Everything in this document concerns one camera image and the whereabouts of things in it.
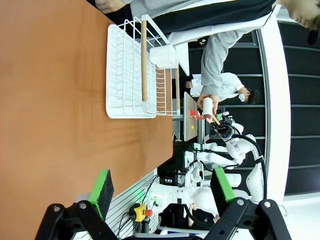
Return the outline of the left gripper black finger with green pad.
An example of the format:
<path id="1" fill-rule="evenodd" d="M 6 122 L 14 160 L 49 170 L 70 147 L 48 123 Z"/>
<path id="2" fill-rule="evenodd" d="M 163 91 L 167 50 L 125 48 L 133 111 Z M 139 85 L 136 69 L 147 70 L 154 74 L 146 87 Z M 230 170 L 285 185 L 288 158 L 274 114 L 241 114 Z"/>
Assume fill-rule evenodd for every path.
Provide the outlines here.
<path id="1" fill-rule="evenodd" d="M 87 232 L 93 240 L 116 240 L 116 234 L 106 223 L 114 194 L 111 172 L 102 169 L 88 199 L 65 207 L 49 205 L 44 213 L 36 240 L 72 240 L 76 233 Z"/>

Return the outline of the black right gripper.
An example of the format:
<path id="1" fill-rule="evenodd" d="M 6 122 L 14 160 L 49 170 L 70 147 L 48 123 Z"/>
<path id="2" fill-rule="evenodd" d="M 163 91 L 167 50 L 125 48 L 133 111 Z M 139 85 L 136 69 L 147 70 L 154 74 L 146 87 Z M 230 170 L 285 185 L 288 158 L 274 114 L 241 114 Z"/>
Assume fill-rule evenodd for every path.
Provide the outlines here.
<path id="1" fill-rule="evenodd" d="M 216 114 L 218 121 L 210 123 L 223 140 L 229 140 L 235 134 L 233 121 L 223 119 L 229 114 L 228 111 Z M 235 197 L 222 168 L 214 170 L 210 188 L 220 219 L 208 232 L 206 240 L 230 240 L 239 229 L 248 230 L 254 240 L 292 238 L 278 204 L 272 199 L 263 199 L 256 204 L 243 197 Z"/>

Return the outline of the person's left hand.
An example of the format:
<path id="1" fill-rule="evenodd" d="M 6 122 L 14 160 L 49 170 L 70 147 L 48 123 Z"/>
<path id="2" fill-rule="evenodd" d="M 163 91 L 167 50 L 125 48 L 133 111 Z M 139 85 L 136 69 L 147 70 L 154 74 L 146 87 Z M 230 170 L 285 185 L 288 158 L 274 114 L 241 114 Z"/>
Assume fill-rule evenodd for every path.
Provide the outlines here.
<path id="1" fill-rule="evenodd" d="M 219 104 L 219 96 L 218 95 L 212 95 L 212 94 L 204 94 L 201 93 L 197 100 L 197 106 L 201 110 L 203 110 L 203 102 L 205 98 L 211 98 L 212 99 L 212 113 L 215 115 L 217 113 L 218 104 Z"/>

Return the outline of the person's right hand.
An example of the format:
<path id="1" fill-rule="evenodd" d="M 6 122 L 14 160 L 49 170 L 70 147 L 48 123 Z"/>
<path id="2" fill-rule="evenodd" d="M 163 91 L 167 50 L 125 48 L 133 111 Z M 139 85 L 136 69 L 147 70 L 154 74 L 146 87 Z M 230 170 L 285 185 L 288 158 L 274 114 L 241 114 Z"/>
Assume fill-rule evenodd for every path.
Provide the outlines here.
<path id="1" fill-rule="evenodd" d="M 103 14 L 109 14 L 123 8 L 126 4 L 122 0 L 95 0 L 96 8 Z"/>

